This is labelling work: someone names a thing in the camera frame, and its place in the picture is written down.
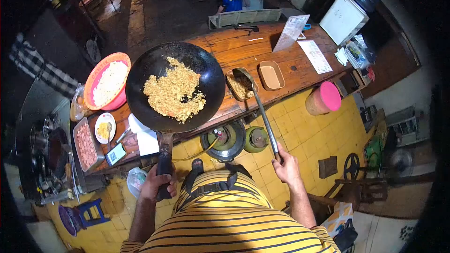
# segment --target bench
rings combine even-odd
[[[211,24],[216,28],[222,28],[229,25],[278,21],[281,12],[281,9],[223,12],[208,17],[208,28],[211,29]]]

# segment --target metal spatula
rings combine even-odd
[[[267,119],[266,110],[264,110],[264,107],[262,106],[261,100],[259,99],[259,96],[255,90],[256,84],[253,80],[253,77],[250,75],[250,73],[242,68],[239,69],[233,69],[233,75],[235,77],[238,76],[245,76],[251,81],[251,88],[253,90],[253,93],[255,94],[256,103],[258,103],[259,110],[261,111],[262,119],[264,120],[264,125],[266,126],[267,133],[269,134],[270,144],[272,145],[272,149],[274,151],[275,159],[280,162],[280,164],[283,164],[283,159],[280,157],[278,153],[278,146],[277,146],[277,140],[275,139],[274,133],[272,131],[272,127],[270,127],[269,120]]]

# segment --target striped shirt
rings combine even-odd
[[[198,186],[226,182],[230,171],[199,175]],[[249,177],[238,173],[235,186],[251,192],[223,190],[185,203],[182,190],[167,219],[145,244],[124,240],[121,253],[131,252],[339,252],[324,227],[308,229],[273,209]]]

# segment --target white plate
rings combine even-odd
[[[114,138],[114,134],[116,133],[116,120],[114,119],[114,116],[111,115],[110,113],[104,113],[101,114],[97,121],[95,122],[95,128],[94,128],[94,133],[95,133],[95,137],[97,138],[97,140],[100,142],[100,144],[108,144],[108,139],[106,138],[102,138],[98,133],[98,127],[100,127],[100,123],[103,122],[109,122],[112,125],[112,130],[111,133],[109,135],[109,141],[111,141]]]

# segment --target fried rice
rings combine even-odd
[[[143,86],[150,106],[164,116],[175,118],[180,123],[197,115],[205,107],[205,94],[194,91],[199,85],[200,74],[187,68],[172,57],[166,58],[173,67],[167,76],[151,75]]]

